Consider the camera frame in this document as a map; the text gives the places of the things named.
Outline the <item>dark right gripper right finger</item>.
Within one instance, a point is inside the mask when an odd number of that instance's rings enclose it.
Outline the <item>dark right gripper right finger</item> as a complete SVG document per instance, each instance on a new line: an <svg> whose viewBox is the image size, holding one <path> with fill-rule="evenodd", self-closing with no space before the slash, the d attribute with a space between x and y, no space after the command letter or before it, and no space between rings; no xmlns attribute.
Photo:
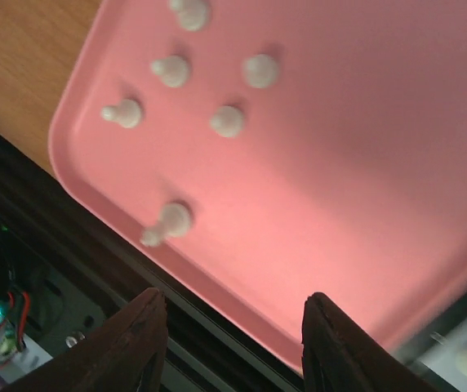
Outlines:
<svg viewBox="0 0 467 392"><path fill-rule="evenodd" d="M434 390L384 350L321 292L315 292L305 302L302 344L306 391Z"/></svg>

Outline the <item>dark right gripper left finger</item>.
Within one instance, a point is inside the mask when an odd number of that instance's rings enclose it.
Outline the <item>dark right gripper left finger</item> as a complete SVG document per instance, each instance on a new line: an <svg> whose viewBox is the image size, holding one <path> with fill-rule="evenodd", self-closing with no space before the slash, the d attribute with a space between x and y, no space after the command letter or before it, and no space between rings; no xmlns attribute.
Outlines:
<svg viewBox="0 0 467 392"><path fill-rule="evenodd" d="M158 391L167 350L164 295L148 288L65 353L5 391Z"/></svg>

